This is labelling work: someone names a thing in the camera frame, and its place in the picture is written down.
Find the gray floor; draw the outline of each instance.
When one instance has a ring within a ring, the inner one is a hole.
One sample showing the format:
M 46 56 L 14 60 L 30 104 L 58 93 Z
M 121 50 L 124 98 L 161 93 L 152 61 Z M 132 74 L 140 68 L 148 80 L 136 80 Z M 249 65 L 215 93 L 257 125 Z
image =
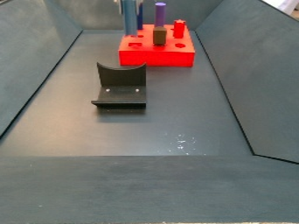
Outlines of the gray floor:
M 297 186 L 261 157 L 0 158 L 0 222 L 299 222 Z
M 195 67 L 148 68 L 145 111 L 89 103 L 120 36 L 84 32 L 1 139 L 0 222 L 297 222 L 299 166 L 251 155 L 193 34 Z
M 117 31 L 85 31 L 0 142 L 0 156 L 249 156 L 199 40 L 193 67 L 147 68 L 147 109 L 97 110 L 96 63 L 119 67 Z

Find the red pegboard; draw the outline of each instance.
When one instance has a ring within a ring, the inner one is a hole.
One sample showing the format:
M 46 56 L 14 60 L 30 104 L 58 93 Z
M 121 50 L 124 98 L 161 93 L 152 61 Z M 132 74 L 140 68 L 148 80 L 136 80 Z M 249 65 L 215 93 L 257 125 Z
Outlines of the red pegboard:
M 173 37 L 173 26 L 167 24 L 165 46 L 153 45 L 152 24 L 144 24 L 137 36 L 124 36 L 119 46 L 119 62 L 121 66 L 192 67 L 195 49 L 188 28 L 183 38 Z

